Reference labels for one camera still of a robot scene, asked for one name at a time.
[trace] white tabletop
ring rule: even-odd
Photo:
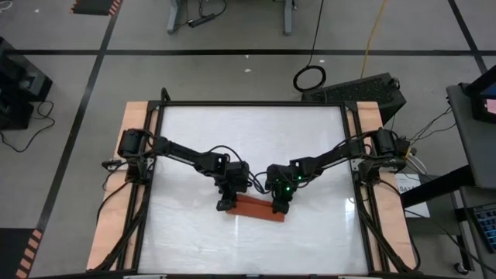
[[[198,152],[230,146],[253,173],[345,138],[337,107],[166,107],[161,136]],[[158,158],[139,273],[367,273],[348,163],[298,190],[284,223],[217,212],[217,191],[191,166]],[[271,200],[254,188],[247,194]]]

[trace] yellow cable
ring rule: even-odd
[[[369,58],[370,42],[372,42],[372,38],[374,37],[374,34],[375,34],[375,29],[379,25],[379,21],[381,20],[382,12],[384,11],[384,7],[386,6],[387,2],[388,2],[388,0],[382,0],[381,9],[379,10],[379,13],[377,14],[377,18],[375,19],[374,27],[372,28],[372,32],[370,33],[369,40],[367,41],[367,48],[365,49],[365,57],[363,58],[362,73],[360,74],[360,78],[363,78],[363,73],[365,72],[365,66],[367,65],[367,60]]]

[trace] concrete floor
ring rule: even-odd
[[[110,40],[103,44],[110,18],[71,15],[74,0],[15,0],[11,9],[0,14],[0,36],[17,49],[43,54],[28,58],[54,81],[48,99],[55,103],[53,117],[57,120],[25,153],[13,153],[0,145],[0,157],[9,159],[0,163],[0,227],[36,227],[66,142],[75,136],[70,133],[76,111],[81,99],[90,97],[31,276],[84,271],[103,196],[100,185],[105,171],[100,163],[112,155],[126,102],[156,99],[162,87],[174,100],[300,98],[292,78],[306,65],[308,55],[174,56],[163,52],[103,56],[104,52],[98,51],[101,47],[104,51],[312,48],[319,1],[297,1],[291,36],[282,34],[281,3],[227,2],[226,12],[216,20],[195,29],[183,26],[170,36],[165,30],[169,1],[124,0]],[[496,26],[496,2],[457,0],[456,4],[478,49],[496,50],[492,28]],[[363,50],[380,6],[381,0],[325,0],[316,49]],[[219,1],[210,0],[205,9],[221,7]],[[198,3],[190,1],[189,16],[196,19],[197,9]],[[408,103],[397,114],[394,130],[407,137],[446,110],[446,86],[472,81],[481,74],[447,0],[390,0],[371,49],[410,50],[397,52],[399,56],[373,53],[366,70],[366,75],[390,72],[401,81]],[[466,52],[440,56],[416,50]],[[314,64],[327,71],[326,84],[360,76],[361,53],[341,53],[313,58]],[[496,64],[494,56],[483,59],[487,67]],[[301,84],[312,84],[315,79],[306,74]],[[432,129],[453,123],[453,116],[447,115]],[[42,125],[33,123],[26,131],[6,136],[23,146]],[[444,174],[467,163],[456,128],[419,141],[416,147],[430,174]],[[460,254],[445,237],[414,239],[422,257],[421,270],[458,275],[452,265],[460,261]],[[481,277],[480,270],[469,277]]]

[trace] keyboard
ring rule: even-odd
[[[477,230],[490,253],[496,251],[496,205],[474,208]]]
[[[379,105],[392,102],[391,86],[382,78],[369,79],[353,84],[323,88],[311,95],[314,102],[375,101]]]

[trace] table leg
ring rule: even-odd
[[[448,174],[438,177],[417,188],[401,194],[403,207],[408,208],[441,195],[449,194],[462,186],[474,186],[475,180],[470,166],[461,167]]]
[[[293,32],[293,1],[284,1],[284,35],[289,36]]]
[[[179,10],[184,3],[183,0],[170,0],[169,19],[167,21],[167,33],[172,34],[176,32],[177,20],[179,19]]]

